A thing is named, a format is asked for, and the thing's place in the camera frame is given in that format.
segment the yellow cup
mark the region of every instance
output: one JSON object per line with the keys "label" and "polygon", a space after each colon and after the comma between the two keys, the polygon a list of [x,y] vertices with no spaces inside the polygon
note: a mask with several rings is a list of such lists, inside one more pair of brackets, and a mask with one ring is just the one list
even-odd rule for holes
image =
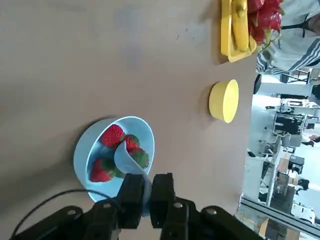
{"label": "yellow cup", "polygon": [[218,82],[213,85],[209,95],[209,111],[211,115],[230,123],[237,112],[239,102],[239,86],[236,80]]}

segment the black cable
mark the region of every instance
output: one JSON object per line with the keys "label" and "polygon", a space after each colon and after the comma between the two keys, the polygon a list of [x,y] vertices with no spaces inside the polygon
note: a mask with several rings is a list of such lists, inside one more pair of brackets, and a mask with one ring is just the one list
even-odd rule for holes
{"label": "black cable", "polygon": [[24,222],[27,220],[27,218],[29,218],[35,211],[37,211],[40,207],[42,207],[43,205],[47,204],[48,202],[50,202],[53,199],[56,199],[62,195],[66,195],[66,194],[70,194],[70,193],[92,193],[92,194],[97,194],[100,195],[102,197],[105,197],[107,199],[110,200],[110,202],[112,202],[119,210],[122,210],[121,206],[119,205],[119,203],[117,203],[116,200],[112,199],[110,196],[99,192],[99,191],[95,191],[95,190],[90,190],[90,189],[70,189],[70,190],[66,190],[66,191],[62,191],[59,192],[49,198],[47,198],[46,200],[42,201],[41,203],[39,203],[37,206],[35,206],[33,209],[31,209],[20,221],[19,223],[16,225],[16,227],[14,228],[11,238],[10,239],[14,239],[14,237],[16,236],[19,228],[22,226],[22,224],[24,224]]}

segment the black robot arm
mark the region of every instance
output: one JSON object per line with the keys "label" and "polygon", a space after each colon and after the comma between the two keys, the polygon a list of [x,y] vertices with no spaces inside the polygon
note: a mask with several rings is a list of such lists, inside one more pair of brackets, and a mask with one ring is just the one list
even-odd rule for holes
{"label": "black robot arm", "polygon": [[[122,229],[138,227],[144,186],[142,175],[127,174],[117,197],[85,213],[77,206],[64,207],[11,240],[117,240]],[[153,228],[162,229],[161,240],[262,239],[218,206],[199,212],[193,201],[176,197],[171,173],[154,177],[148,208]]]}

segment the yellow plate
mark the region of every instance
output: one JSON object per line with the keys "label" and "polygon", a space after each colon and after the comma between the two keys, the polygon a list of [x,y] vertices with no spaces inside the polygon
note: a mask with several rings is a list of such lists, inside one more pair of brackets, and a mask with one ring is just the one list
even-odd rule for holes
{"label": "yellow plate", "polygon": [[222,0],[221,53],[227,56],[230,62],[235,62],[250,56],[256,50],[256,48],[257,43],[250,35],[248,51],[237,50],[237,46],[232,34],[232,0]]}
{"label": "yellow plate", "polygon": [[209,111],[211,115],[230,123],[237,112],[239,102],[239,86],[236,80],[218,82],[210,92]]}

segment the banana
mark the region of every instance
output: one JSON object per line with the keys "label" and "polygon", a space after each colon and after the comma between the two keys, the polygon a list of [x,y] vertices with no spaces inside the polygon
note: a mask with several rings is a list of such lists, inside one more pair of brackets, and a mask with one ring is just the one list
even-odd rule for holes
{"label": "banana", "polygon": [[232,0],[232,30],[235,44],[240,51],[249,47],[247,0]]}

